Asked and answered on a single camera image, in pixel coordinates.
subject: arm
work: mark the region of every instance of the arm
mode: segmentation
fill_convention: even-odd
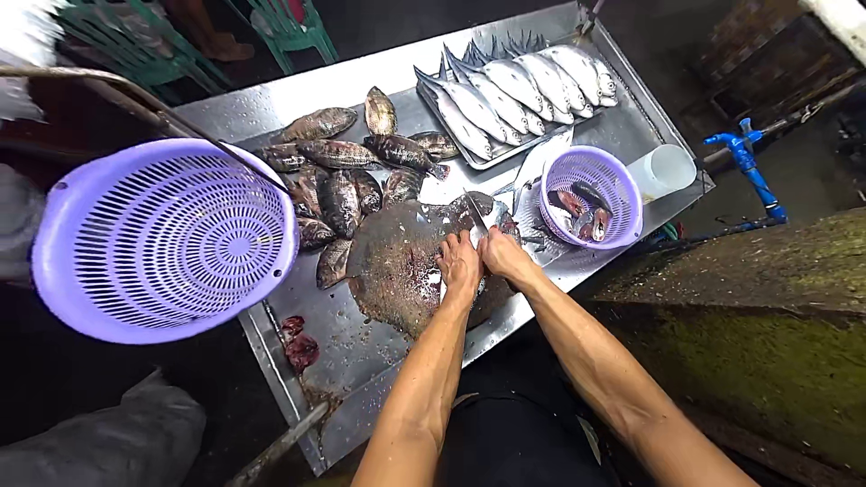
[[[481,280],[469,232],[440,244],[448,286],[439,309],[406,357],[361,460],[353,487],[432,485],[463,357],[466,320]]]
[[[688,419],[629,351],[544,275],[509,236],[490,229],[484,263],[532,305],[581,397],[661,485],[756,485]]]

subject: plastic cup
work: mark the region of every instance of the plastic cup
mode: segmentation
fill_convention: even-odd
[[[670,144],[656,147],[626,169],[637,183],[644,204],[688,187],[698,174],[692,156]]]

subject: black pants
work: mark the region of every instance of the black pants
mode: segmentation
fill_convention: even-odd
[[[463,370],[457,397],[437,485],[616,484],[578,422],[592,412],[535,321]]]

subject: blue faucet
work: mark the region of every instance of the blue faucet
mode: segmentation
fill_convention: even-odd
[[[731,154],[734,155],[734,161],[736,161],[740,171],[755,187],[761,203],[764,204],[766,215],[786,222],[788,215],[785,212],[785,207],[780,205],[779,200],[772,194],[766,181],[758,172],[758,165],[755,162],[752,144],[760,140],[764,134],[760,130],[752,130],[752,119],[750,118],[740,120],[740,129],[743,131],[742,135],[717,133],[712,137],[707,137],[704,144],[726,144],[727,148],[731,150]]]

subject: large purple basket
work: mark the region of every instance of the large purple basket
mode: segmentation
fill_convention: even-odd
[[[586,242],[551,218],[547,192],[568,190],[579,180],[598,189],[611,206],[611,223],[601,242]],[[631,174],[619,159],[592,146],[569,147],[545,167],[541,174],[540,212],[557,237],[590,249],[607,250],[633,244],[643,228],[643,202]]]
[[[205,140],[157,140],[78,167],[52,188],[33,274],[70,327],[158,343],[262,300],[288,273],[298,242],[285,193]]]

